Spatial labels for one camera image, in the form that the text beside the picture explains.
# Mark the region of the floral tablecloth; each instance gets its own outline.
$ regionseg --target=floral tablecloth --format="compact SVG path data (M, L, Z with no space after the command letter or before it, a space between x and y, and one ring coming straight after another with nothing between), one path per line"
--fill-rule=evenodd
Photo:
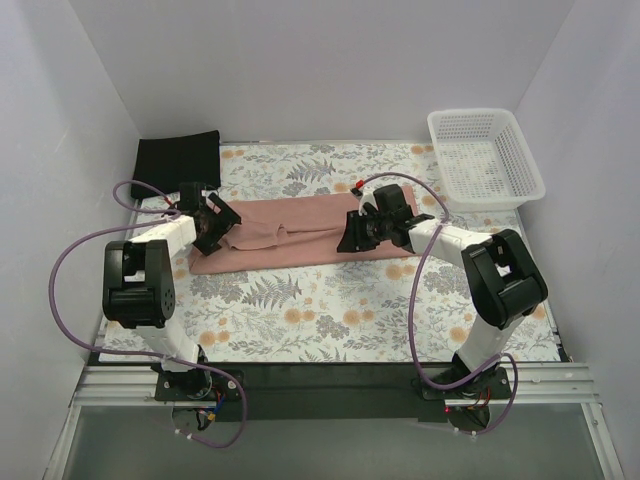
M346 192L368 175L398 171L440 191L430 145L321 144L221 147L221 197L260 200ZM378 180L384 185L400 178ZM421 212L439 215L435 201L414 187ZM163 208L159 198L145 207ZM137 223L148 221L140 215ZM515 212L454 214L453 224L481 232L520 230ZM173 259L182 324L212 361L404 362L410 360L407 304L417 257L316 267L194 276L188 250ZM417 348L425 361L449 361L466 339L475 311L462 269L430 259L416 308ZM546 309L540 306L506 347L521 361L559 360ZM134 331L105 322L109 348L147 350ZM102 361L143 361L101 355Z

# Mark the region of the white plastic basket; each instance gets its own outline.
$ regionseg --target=white plastic basket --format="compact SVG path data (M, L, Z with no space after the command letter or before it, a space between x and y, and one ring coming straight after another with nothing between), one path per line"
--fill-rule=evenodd
M427 123L452 211L512 210L544 197L538 167L508 110L442 110Z

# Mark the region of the white wall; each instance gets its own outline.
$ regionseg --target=white wall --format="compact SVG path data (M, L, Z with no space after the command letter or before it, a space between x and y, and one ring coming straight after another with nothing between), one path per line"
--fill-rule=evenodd
M110 202L138 133L66 0L2 0L0 16L0 478L41 478L83 366L58 332L47 281L60 251L128 217ZM70 257L62 313L98 325L103 242Z
M143 136L423 139L515 110L573 0L71 0Z
M523 208L570 354L640 478L640 4L578 0L517 110L547 186Z

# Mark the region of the pink towel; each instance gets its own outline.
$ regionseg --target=pink towel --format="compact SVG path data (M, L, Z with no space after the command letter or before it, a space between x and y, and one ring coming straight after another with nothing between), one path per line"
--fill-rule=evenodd
M403 187L403 191L415 214L413 189ZM347 212L358 208L357 199L350 193L229 205L242 217L242 225L233 227L220 242L222 249L208 257L194 248L189 258L191 273L208 275L411 255L391 242L383 242L369 252L336 252Z

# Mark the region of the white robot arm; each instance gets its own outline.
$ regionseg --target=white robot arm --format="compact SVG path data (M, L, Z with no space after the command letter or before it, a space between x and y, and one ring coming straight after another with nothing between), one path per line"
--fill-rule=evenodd
M215 193L207 197L204 190L203 184L181 184L176 208L182 215L129 241L107 244L102 293L105 316L135 329L151 350L164 355L158 373L196 399L206 395L211 378L204 370L172 361L203 364L207 359L178 321L171 319L176 304L171 259L189 245L204 255L216 251L224 234L241 223Z
M338 251L371 250L385 240L412 253L426 250L440 221L424 214L414 216L398 185L352 192L360 198L360 207L347 213ZM453 381L502 351L524 317L547 298L547 286L513 230L489 235L445 225L430 254L465 270L478 312L452 360L458 370L449 378Z

